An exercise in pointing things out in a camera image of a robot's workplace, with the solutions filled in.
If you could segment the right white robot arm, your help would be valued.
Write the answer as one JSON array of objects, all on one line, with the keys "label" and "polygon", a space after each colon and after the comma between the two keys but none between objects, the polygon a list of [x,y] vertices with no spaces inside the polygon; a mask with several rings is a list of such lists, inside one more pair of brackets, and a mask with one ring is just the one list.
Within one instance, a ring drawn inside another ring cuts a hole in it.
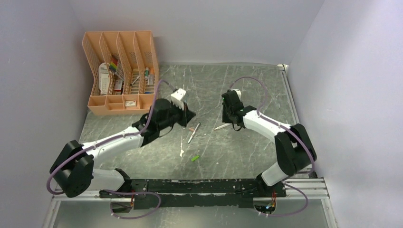
[{"label": "right white robot arm", "polygon": [[244,106],[236,90],[228,90],[221,98],[223,123],[238,126],[237,131],[252,130],[275,144],[277,161],[258,175],[261,180],[256,185],[259,195],[269,196],[275,184],[314,165],[317,155],[303,125],[281,123],[258,113],[253,106]]}]

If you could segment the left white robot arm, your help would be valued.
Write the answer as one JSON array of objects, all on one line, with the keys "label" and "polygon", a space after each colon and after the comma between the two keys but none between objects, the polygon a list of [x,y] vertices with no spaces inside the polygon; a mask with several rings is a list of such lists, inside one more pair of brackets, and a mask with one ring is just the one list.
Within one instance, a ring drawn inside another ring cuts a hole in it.
[{"label": "left white robot arm", "polygon": [[132,192],[132,180],[122,169],[99,170],[94,168],[95,164],[148,145],[160,138],[162,130],[173,128],[175,124],[186,127],[195,116],[186,103],[180,108],[174,102],[160,98],[150,107],[149,113],[121,132],[90,143],[69,141],[49,171],[50,179],[56,181],[61,191],[48,191],[69,198],[86,190],[109,190],[121,198],[128,196]]}]

